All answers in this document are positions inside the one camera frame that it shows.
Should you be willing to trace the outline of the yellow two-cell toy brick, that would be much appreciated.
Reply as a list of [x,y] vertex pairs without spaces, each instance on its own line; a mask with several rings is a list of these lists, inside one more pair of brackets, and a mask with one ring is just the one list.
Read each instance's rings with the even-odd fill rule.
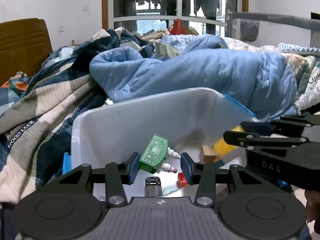
[[218,140],[212,147],[214,153],[220,159],[238,148],[239,148],[238,146],[227,144],[223,138]]

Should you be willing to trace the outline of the light blue quilted duvet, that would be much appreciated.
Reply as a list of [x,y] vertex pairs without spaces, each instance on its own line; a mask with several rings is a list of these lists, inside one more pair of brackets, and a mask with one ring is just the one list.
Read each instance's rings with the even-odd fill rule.
[[204,87],[232,97],[261,121],[297,114],[296,78],[283,55],[232,50],[217,36],[201,36],[170,59],[114,48],[95,56],[89,71],[114,102]]

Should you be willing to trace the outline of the natural wooden cube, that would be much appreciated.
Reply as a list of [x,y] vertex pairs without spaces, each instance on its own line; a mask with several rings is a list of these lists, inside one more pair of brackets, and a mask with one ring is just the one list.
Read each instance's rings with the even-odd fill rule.
[[217,154],[213,146],[201,146],[199,157],[200,161],[213,163],[217,159]]

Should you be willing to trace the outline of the blue white plaid blanket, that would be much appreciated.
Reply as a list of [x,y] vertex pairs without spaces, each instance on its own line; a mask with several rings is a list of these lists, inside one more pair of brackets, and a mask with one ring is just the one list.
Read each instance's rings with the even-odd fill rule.
[[76,117],[105,103],[106,93],[92,78],[89,63],[120,47],[131,47],[142,57],[154,50],[124,28],[103,29],[71,56],[42,68],[21,96],[1,88],[1,239],[19,237],[12,218],[15,205],[61,175]]

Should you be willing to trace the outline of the window with white frame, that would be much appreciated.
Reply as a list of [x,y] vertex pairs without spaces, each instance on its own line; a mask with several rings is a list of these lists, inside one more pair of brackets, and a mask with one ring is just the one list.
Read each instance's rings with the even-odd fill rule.
[[101,0],[104,29],[138,34],[170,28],[177,20],[199,34],[228,36],[231,12],[248,10],[248,0]]

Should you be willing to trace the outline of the teal orange toy vehicle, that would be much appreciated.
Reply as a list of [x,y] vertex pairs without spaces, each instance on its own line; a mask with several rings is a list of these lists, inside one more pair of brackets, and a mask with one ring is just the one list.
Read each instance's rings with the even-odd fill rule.
[[221,168],[225,163],[221,159],[215,159],[213,161],[213,164],[215,165],[216,168]]

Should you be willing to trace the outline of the red wooden cube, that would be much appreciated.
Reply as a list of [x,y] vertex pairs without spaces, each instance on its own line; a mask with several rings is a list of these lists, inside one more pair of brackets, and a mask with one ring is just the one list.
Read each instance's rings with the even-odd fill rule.
[[188,182],[186,181],[186,178],[183,174],[183,172],[178,173],[177,175],[177,187],[182,188],[184,186],[188,185]]

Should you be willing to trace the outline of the white plastic storage bin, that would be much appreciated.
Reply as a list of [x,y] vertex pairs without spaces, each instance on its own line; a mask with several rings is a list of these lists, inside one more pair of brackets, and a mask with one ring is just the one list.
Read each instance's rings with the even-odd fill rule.
[[103,168],[143,153],[153,135],[167,139],[178,153],[199,161],[204,145],[255,115],[232,98],[210,88],[189,88],[103,105],[73,122],[71,166]]

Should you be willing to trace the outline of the grey padded bed rail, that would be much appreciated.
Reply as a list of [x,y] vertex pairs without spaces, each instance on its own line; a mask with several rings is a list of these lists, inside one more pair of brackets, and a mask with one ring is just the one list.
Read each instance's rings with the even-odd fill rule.
[[319,47],[319,20],[281,14],[229,12],[225,35],[257,45],[285,42]]

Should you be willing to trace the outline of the green toy with white cones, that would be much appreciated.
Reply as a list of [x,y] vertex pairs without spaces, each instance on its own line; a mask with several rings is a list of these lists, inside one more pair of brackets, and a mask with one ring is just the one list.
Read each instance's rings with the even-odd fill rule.
[[139,168],[150,174],[161,171],[177,173],[177,169],[166,159],[180,160],[181,156],[169,147],[167,139],[154,134],[139,160]]

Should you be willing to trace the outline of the white printed quilt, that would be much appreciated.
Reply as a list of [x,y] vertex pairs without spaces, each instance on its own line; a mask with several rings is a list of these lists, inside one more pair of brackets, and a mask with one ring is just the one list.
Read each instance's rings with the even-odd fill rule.
[[249,43],[225,37],[229,49],[258,53],[276,52],[283,55],[292,70],[297,84],[295,107],[304,111],[319,103],[319,48],[279,43],[277,46],[256,47]]

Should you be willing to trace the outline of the brown wooden headboard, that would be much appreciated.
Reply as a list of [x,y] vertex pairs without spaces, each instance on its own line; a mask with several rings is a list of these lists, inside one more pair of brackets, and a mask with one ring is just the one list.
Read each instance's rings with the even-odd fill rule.
[[1,84],[17,72],[35,75],[53,52],[45,20],[25,18],[3,22],[1,32]]

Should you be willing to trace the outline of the colourful patterned pillow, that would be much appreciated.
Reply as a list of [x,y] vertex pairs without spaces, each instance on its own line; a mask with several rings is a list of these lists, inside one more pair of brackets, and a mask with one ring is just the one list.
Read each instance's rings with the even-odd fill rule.
[[21,96],[29,86],[32,77],[28,77],[24,72],[17,72],[15,76],[10,77],[7,82],[1,85],[1,88],[6,88],[18,96]]

